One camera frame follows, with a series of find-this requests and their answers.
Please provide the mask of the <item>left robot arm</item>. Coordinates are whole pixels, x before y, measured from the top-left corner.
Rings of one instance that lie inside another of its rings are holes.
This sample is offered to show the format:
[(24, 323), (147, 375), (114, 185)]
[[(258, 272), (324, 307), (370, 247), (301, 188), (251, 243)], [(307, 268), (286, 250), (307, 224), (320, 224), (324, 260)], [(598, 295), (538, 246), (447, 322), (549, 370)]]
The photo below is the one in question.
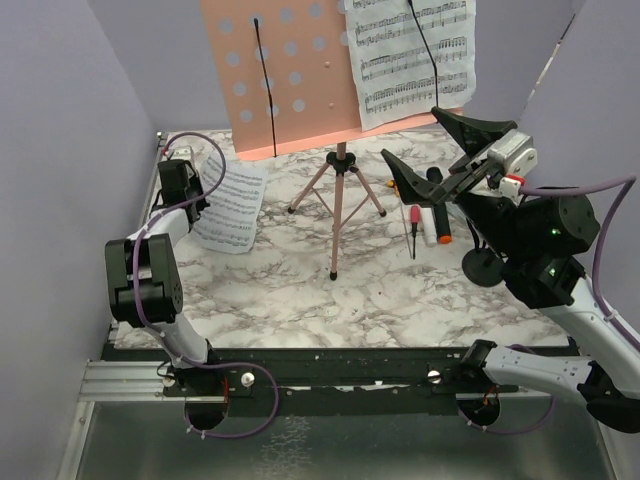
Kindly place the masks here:
[(162, 203), (134, 234), (105, 245), (107, 289), (112, 316), (151, 335), (186, 382), (206, 395), (220, 385), (210, 343), (183, 314), (184, 294), (174, 247), (208, 207), (190, 160), (159, 164)]

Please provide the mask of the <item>white microphone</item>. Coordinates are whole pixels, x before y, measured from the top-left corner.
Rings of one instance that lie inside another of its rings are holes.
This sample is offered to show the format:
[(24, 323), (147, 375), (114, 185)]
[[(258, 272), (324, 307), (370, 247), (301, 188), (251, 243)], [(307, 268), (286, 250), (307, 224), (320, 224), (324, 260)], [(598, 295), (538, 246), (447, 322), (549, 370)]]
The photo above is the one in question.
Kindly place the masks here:
[(421, 208), (420, 211), (425, 243), (427, 246), (434, 246), (438, 243), (438, 236), (433, 211), (431, 208)]

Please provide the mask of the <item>pink music stand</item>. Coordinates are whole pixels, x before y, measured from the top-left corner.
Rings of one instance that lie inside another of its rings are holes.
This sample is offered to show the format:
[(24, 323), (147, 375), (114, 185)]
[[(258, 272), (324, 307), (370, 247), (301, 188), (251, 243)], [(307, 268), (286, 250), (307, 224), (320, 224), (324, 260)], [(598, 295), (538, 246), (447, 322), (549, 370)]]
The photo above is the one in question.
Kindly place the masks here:
[(204, 1), (218, 81), (239, 159), (261, 160), (330, 146), (332, 152), (295, 198), (335, 172), (332, 247), (339, 247), (347, 173), (360, 176), (350, 141), (367, 137), (346, 39), (341, 1)]

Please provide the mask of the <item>black stand of black microphone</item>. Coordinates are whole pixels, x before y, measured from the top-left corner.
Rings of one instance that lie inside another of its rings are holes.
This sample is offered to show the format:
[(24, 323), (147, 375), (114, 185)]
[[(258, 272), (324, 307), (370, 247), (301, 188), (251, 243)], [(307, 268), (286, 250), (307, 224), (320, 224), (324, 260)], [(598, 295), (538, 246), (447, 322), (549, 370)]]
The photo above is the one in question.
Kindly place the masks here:
[(464, 275), (473, 284), (490, 288), (503, 281), (502, 269), (504, 261), (480, 241), (478, 233), (471, 229), (474, 247), (462, 258), (461, 266)]

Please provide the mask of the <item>black microphone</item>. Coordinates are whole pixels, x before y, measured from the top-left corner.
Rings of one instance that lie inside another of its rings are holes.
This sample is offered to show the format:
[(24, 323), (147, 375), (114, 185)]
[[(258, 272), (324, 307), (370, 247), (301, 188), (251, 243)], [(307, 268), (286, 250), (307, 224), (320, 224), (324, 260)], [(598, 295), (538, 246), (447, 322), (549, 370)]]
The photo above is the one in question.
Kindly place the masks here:
[[(442, 172), (437, 166), (429, 167), (426, 170), (426, 177), (430, 182), (436, 184), (440, 184), (443, 180)], [(451, 243), (453, 238), (451, 234), (446, 204), (442, 203), (435, 205), (432, 210), (438, 242), (440, 244)]]

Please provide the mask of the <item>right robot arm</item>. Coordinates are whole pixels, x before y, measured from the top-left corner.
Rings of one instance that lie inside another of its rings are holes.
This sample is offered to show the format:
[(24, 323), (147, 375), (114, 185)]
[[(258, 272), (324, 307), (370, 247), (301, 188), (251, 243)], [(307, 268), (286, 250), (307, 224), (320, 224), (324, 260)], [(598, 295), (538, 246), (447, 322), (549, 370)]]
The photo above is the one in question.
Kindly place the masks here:
[(462, 149), (444, 179), (418, 175), (389, 151), (382, 156), (407, 205), (458, 206), (485, 246), (466, 254), (463, 269), (482, 286), (504, 284), (528, 308), (572, 337), (575, 357), (529, 353), (477, 340), (441, 382), (457, 392), (468, 425), (489, 430), (500, 414), (499, 391), (524, 387), (573, 401), (595, 420), (629, 434), (639, 430), (639, 335), (604, 299), (597, 269), (578, 255), (603, 250), (608, 220), (598, 220), (590, 195), (609, 189), (533, 188), (526, 175), (537, 163), (531, 136), (512, 121), (486, 121), (434, 108), (433, 116)]

